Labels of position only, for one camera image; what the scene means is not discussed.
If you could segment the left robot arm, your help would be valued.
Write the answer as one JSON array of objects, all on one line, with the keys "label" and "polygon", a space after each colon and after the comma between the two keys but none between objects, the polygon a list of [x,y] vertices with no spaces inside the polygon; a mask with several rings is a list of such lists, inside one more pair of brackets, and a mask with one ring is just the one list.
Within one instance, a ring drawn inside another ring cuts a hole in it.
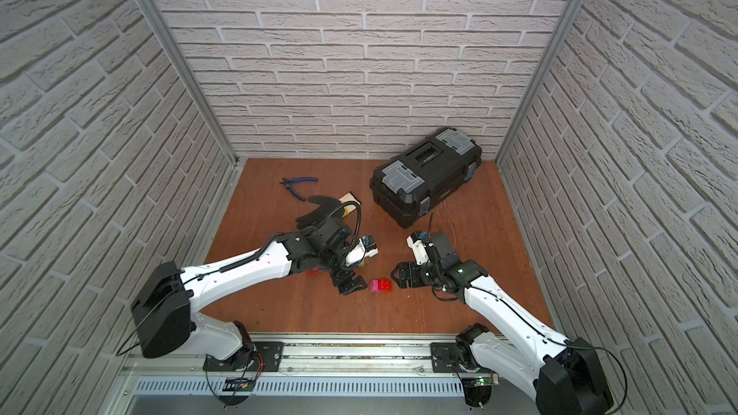
[{"label": "left robot arm", "polygon": [[173,261],[151,273],[132,302],[134,331],[117,355],[138,348],[146,359],[201,355],[207,372],[245,370],[257,348],[244,324],[203,313],[208,305],[248,287],[304,272],[326,272],[341,295],[368,286],[357,269],[378,254],[371,236],[344,218],[361,214],[355,198],[313,197],[318,208],[297,220],[294,232],[275,232],[263,246],[222,261],[181,268]]}]

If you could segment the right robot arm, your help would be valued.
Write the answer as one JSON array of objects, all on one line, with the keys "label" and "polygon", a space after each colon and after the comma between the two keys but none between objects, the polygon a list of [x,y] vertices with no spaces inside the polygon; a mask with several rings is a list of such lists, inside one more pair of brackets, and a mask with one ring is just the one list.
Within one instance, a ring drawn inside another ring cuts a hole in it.
[{"label": "right robot arm", "polygon": [[489,369],[526,393],[542,414],[614,414],[599,347],[556,332],[519,305],[476,261],[462,261],[442,232],[413,232],[414,259],[391,273],[401,288],[428,287],[442,302],[459,301],[493,326],[474,324],[455,339],[466,372]]}]

